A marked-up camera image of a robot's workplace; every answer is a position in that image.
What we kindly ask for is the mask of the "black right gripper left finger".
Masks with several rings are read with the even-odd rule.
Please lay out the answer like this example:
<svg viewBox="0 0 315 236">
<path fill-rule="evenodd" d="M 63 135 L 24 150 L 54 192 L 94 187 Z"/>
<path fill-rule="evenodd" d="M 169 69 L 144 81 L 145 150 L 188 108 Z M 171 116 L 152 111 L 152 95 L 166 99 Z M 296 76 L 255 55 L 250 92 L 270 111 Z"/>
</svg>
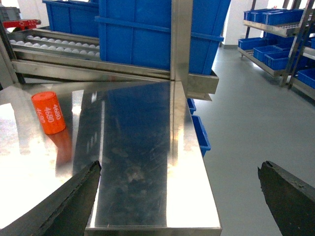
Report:
<svg viewBox="0 0 315 236">
<path fill-rule="evenodd" d="M 2 236 L 82 236 L 95 202 L 101 165 L 94 161 L 1 229 Z"/>
</svg>

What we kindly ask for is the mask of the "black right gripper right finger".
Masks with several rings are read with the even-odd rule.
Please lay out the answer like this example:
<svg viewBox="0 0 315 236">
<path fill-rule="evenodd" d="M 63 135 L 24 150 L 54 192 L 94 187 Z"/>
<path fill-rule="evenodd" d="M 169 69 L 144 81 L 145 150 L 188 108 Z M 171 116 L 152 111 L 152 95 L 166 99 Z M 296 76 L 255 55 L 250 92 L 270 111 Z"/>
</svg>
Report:
<svg viewBox="0 0 315 236">
<path fill-rule="evenodd" d="M 283 236 L 315 234 L 315 188 L 279 165 L 257 169 L 265 202 Z"/>
</svg>

